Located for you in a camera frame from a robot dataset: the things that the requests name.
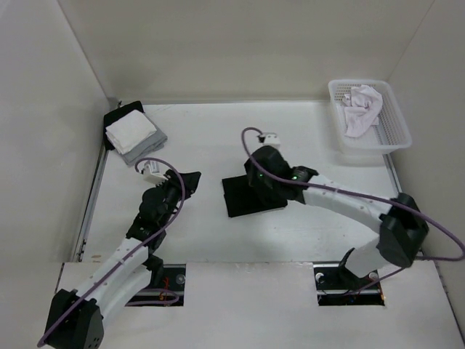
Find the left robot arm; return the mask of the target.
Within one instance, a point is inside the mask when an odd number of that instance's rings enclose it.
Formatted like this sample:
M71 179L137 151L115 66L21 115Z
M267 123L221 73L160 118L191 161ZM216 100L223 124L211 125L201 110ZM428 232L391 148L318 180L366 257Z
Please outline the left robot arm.
M200 172L170 169L143 193L139 211L114 253L80 286L55 293L39 346L98 348L112 317L126 305L144 304L133 297L162 284L164 263L155 251L200 178Z

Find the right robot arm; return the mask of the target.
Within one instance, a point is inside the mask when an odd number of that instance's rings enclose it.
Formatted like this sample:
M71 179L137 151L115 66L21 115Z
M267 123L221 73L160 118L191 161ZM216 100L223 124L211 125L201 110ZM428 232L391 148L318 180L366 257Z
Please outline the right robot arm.
M413 198L369 198L339 185L314 169L290 167L277 148L264 145L245 164L249 186L264 203L295 201L326 209L372 230L377 237L352 247L341 259L337 279L351 288L375 269L388 264L401 269L416 261L426 235L426 220Z

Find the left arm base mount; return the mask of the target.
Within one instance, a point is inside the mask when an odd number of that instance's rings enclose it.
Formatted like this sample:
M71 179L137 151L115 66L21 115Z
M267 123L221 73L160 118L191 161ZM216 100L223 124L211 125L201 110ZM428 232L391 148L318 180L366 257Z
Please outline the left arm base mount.
M186 264L164 265L144 289L126 304L129 307L182 307L185 300Z

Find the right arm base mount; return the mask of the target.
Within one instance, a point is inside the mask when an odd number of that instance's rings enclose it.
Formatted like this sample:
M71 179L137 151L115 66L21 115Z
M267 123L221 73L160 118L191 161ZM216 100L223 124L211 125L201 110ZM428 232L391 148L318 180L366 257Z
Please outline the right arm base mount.
M384 306L384 294L377 271L359 278L337 263L313 265L319 306Z

